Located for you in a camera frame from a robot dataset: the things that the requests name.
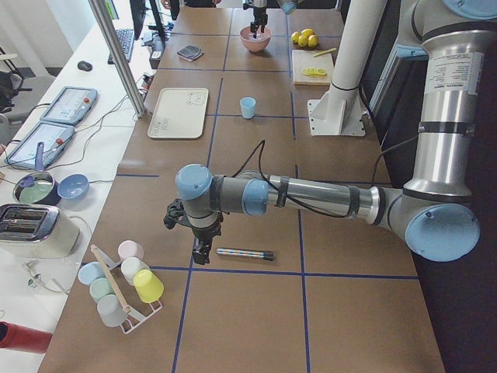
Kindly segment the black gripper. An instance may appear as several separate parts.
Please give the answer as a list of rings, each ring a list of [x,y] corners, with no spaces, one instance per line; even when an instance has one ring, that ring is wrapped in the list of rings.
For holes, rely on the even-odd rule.
[[[254,21],[250,24],[250,33],[253,38],[256,38],[256,26],[260,27],[261,34],[266,32],[266,24],[268,21],[268,15],[266,13],[267,7],[253,7]]]
[[[221,235],[221,223],[215,221],[208,227],[193,227],[193,234],[196,237],[196,246],[193,248],[193,261],[199,265],[210,263],[210,248],[215,236]]]

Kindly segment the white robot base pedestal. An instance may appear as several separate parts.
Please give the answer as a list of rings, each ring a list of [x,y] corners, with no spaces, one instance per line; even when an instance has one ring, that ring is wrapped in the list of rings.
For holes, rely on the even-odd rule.
[[[308,100],[311,135],[366,134],[359,87],[386,4],[386,0],[350,2],[329,89],[322,98]]]

